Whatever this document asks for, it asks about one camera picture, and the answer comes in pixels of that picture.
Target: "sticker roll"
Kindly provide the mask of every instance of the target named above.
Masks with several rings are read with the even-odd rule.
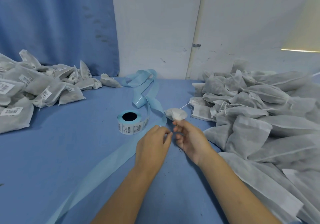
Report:
[[[142,131],[148,124],[149,117],[141,121],[141,114],[136,110],[126,110],[118,115],[119,131],[124,135],[134,135]]]

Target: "forearm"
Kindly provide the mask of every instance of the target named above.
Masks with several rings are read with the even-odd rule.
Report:
[[[214,150],[203,157],[199,167],[230,224],[280,223]]]
[[[91,224],[133,224],[153,178],[133,168]]]

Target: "white wall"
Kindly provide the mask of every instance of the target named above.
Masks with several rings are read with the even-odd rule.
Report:
[[[185,79],[200,0],[113,0],[120,76],[155,69]]]
[[[251,70],[320,69],[320,54],[280,51],[305,0],[202,0],[190,79],[202,70],[230,71],[235,59]]]

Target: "table surface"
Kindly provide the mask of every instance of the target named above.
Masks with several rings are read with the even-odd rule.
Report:
[[[157,99],[164,110],[193,97],[194,80],[159,80]],[[38,112],[30,127],[0,134],[0,220],[5,224],[43,224],[103,158],[130,140],[119,132],[117,115],[135,109],[132,88],[84,91],[87,98]],[[187,120],[202,130],[214,122]],[[146,116],[146,109],[139,111]],[[167,127],[173,128],[167,121]],[[56,223],[90,223],[130,169],[131,157]],[[136,223],[228,223],[208,182],[184,152],[171,144],[165,162],[142,203]]]

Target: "left hand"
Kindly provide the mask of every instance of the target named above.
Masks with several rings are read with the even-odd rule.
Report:
[[[166,127],[151,128],[137,144],[135,168],[154,178],[166,158],[171,138]]]

